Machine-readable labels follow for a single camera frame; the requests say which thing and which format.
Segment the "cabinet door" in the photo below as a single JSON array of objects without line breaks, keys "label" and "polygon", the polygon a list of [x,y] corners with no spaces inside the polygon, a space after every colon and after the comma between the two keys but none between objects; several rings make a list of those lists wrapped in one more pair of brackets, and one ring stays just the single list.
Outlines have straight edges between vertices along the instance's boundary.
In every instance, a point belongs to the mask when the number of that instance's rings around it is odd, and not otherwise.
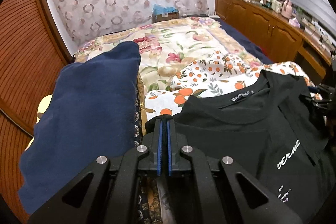
[{"label": "cabinet door", "polygon": [[256,45],[270,52],[268,40],[271,36],[273,17],[260,9],[251,8],[246,36]]},{"label": "cabinet door", "polygon": [[224,21],[226,21],[227,10],[230,6],[231,0],[216,0],[215,11],[218,16]]},{"label": "cabinet door", "polygon": [[300,36],[284,24],[276,21],[268,41],[269,58],[273,62],[293,61],[300,47]]},{"label": "cabinet door", "polygon": [[232,0],[227,12],[226,22],[242,34],[247,30],[248,6],[242,0]]}]

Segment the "navy blue cloth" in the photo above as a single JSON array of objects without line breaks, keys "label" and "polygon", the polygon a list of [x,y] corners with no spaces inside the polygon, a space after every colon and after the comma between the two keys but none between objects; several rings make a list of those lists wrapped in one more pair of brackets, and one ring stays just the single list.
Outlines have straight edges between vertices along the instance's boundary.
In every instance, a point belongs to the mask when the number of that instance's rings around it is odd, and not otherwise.
[{"label": "navy blue cloth", "polygon": [[18,191],[32,214],[98,156],[134,147],[139,47],[122,42],[85,63],[64,67],[34,141],[20,160]]},{"label": "navy blue cloth", "polygon": [[264,64],[273,64],[273,62],[263,54],[260,47],[251,42],[246,36],[244,36],[241,32],[237,31],[231,25],[225,23],[220,18],[214,18],[214,20],[218,21],[221,24],[221,28],[226,31],[226,33],[233,37],[240,45],[242,45],[250,54],[258,58]]}]

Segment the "triangular cutout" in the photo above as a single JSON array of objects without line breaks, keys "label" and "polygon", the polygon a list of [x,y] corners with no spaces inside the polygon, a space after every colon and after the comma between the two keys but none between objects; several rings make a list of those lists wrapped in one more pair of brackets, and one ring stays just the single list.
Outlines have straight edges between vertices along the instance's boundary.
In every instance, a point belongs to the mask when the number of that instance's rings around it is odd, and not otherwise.
[{"label": "triangular cutout", "polygon": [[268,198],[260,192],[243,174],[236,174],[237,181],[243,191],[244,197],[248,206],[251,209],[258,208],[259,206],[268,202]]},{"label": "triangular cutout", "polygon": [[93,176],[93,173],[88,173],[82,180],[80,180],[80,182],[78,182],[62,197],[62,201],[72,207],[80,208]]}]

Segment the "silver bolt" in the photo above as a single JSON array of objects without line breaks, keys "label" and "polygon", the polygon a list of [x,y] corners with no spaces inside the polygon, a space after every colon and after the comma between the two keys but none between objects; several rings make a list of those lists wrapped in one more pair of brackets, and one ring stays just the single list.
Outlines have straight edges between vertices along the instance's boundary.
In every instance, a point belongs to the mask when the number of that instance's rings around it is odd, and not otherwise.
[{"label": "silver bolt", "polygon": [[184,153],[190,153],[193,150],[193,148],[190,145],[185,145],[184,147],[182,147],[182,151]]},{"label": "silver bolt", "polygon": [[137,146],[136,149],[137,149],[139,152],[143,153],[143,152],[145,152],[145,151],[147,150],[147,146],[145,146],[145,145],[139,145],[139,146]]},{"label": "silver bolt", "polygon": [[105,156],[99,156],[96,159],[96,162],[99,163],[99,164],[104,164],[104,163],[106,163],[106,161],[107,161],[107,158]]},{"label": "silver bolt", "polygon": [[233,163],[233,158],[231,158],[231,157],[229,157],[229,156],[226,156],[226,157],[223,157],[223,158],[222,158],[222,161],[223,161],[223,163],[225,163],[225,164],[231,164],[231,163]]}]

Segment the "pink kettle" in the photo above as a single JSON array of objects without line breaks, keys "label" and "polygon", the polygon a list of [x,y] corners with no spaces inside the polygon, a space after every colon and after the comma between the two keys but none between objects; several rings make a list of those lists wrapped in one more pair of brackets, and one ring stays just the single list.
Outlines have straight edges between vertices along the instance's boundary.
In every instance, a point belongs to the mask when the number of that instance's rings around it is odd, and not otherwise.
[{"label": "pink kettle", "polygon": [[282,6],[281,15],[285,18],[291,19],[292,18],[292,2],[290,0],[286,0]]}]

